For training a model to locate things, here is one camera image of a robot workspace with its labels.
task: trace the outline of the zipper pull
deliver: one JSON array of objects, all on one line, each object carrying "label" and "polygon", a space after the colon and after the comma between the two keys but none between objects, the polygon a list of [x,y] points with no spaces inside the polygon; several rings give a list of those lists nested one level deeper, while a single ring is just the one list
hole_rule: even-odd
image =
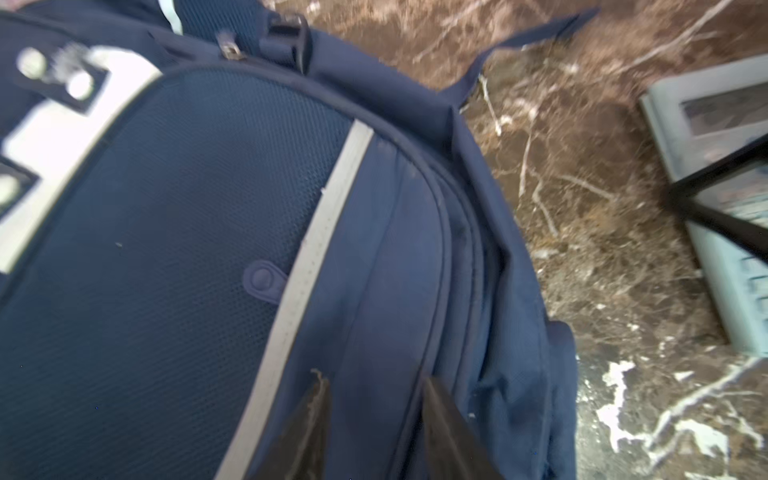
[{"label": "zipper pull", "polygon": [[229,30],[222,30],[216,34],[216,41],[219,43],[221,54],[227,60],[243,60],[245,54],[240,51],[235,41],[235,34]]}]

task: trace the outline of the calculator display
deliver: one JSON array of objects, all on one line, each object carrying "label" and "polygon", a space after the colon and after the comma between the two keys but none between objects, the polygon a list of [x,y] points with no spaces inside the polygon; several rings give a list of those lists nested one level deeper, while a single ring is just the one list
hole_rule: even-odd
[{"label": "calculator display", "polygon": [[754,124],[768,120],[768,83],[697,98],[681,106],[694,135]]}]

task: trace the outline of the blue backpack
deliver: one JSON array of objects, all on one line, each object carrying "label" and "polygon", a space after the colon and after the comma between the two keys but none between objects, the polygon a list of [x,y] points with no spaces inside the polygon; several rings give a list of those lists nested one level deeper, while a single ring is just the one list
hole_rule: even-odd
[{"label": "blue backpack", "polygon": [[458,110],[255,0],[0,12],[0,478],[426,478],[434,376],[506,478],[575,478],[576,364]]}]

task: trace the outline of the strap buckle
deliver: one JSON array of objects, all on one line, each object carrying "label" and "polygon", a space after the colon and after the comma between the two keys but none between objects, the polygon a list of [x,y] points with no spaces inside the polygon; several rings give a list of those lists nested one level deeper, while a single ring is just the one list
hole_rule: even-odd
[{"label": "strap buckle", "polygon": [[296,69],[306,75],[312,58],[312,31],[304,15],[289,13],[270,18],[266,38],[290,47]]}]

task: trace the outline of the marble countertop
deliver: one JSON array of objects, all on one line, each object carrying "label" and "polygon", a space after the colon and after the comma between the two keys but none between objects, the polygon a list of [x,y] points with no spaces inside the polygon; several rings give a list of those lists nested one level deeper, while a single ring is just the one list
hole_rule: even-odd
[{"label": "marble countertop", "polygon": [[[613,0],[564,43],[494,54],[464,115],[523,229],[581,372],[579,478],[768,472],[768,362],[733,352],[638,98],[654,81],[768,52],[762,0]],[[576,0],[276,0],[433,88]]]}]

